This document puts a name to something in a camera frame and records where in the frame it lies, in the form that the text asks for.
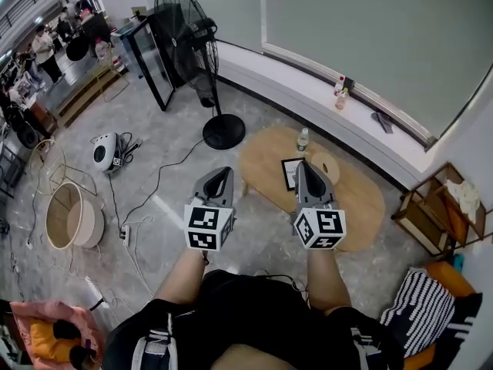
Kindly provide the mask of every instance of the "orange cushion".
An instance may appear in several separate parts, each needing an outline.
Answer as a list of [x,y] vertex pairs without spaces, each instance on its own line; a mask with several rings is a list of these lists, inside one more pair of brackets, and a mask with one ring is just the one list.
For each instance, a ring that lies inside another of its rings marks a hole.
[[456,298],[475,293],[471,284],[447,262],[430,263],[426,270],[431,278],[440,282]]
[[427,366],[433,360],[434,344],[430,345],[419,354],[412,355],[404,360],[404,370],[419,370]]
[[35,319],[31,322],[32,353],[43,359],[57,363],[69,362],[70,350],[81,345],[80,338],[67,340],[55,338],[53,324]]

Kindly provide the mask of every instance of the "black and white striped cushion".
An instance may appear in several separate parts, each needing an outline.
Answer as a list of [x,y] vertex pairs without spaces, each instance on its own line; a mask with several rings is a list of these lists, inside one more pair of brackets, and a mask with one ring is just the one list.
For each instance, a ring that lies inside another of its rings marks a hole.
[[482,293],[470,294],[465,298],[455,298],[454,316],[437,340],[431,368],[442,370],[451,365],[461,349],[462,342],[473,327],[482,301]]
[[392,330],[407,358],[440,337],[454,315],[454,300],[438,281],[428,277],[425,269],[412,268],[380,323]]

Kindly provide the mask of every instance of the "orange chair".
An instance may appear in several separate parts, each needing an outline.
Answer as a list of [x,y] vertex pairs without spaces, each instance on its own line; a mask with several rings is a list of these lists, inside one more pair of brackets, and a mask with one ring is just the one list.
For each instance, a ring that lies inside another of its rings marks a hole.
[[[431,263],[426,267],[428,274],[456,298],[463,298],[475,293],[474,288],[447,262]],[[424,351],[410,356],[404,360],[404,370],[419,370],[433,361],[435,344],[430,345]]]

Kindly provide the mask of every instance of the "wooden shelf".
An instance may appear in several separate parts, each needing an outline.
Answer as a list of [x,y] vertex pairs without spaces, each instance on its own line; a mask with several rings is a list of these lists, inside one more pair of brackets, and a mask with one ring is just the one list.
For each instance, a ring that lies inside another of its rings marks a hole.
[[[446,163],[441,169],[410,190],[404,197],[401,209],[392,216],[392,219],[395,219],[422,244],[423,241],[427,241],[425,247],[431,254],[436,253],[430,250],[430,244],[433,244],[438,251],[443,253],[448,249],[455,248],[456,243],[465,247],[477,241],[466,241],[469,227],[478,235],[478,240],[491,234],[485,234],[486,217],[491,210],[487,212],[485,206],[480,203],[476,210],[476,221],[473,223],[468,215],[462,213],[458,202],[448,191],[446,186],[448,180],[456,184],[464,182],[464,177],[450,163]],[[413,209],[413,204],[416,204],[416,207],[422,211],[427,219]],[[415,225],[413,228],[419,230],[419,234],[416,231],[411,232],[408,226],[402,224],[404,221],[405,224],[409,225],[408,220],[413,221]]]

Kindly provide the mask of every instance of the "plastic bottle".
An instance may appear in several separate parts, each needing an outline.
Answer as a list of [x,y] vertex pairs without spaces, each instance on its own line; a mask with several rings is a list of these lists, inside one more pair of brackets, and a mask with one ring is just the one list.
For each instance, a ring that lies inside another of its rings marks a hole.
[[344,77],[340,76],[334,87],[334,96],[339,96],[339,93],[342,90],[343,86],[344,86]]
[[308,136],[308,129],[305,127],[301,130],[300,135],[298,136],[298,141],[296,143],[297,153],[299,157],[304,156],[307,151],[308,143],[310,142],[310,138]]
[[100,38],[96,40],[96,46],[94,47],[98,60],[104,61],[108,57],[109,45],[108,42],[102,41]]
[[344,106],[346,105],[346,100],[348,97],[349,97],[349,91],[347,90],[347,88],[342,89],[342,92],[340,92],[339,96],[337,97],[336,108],[343,109]]

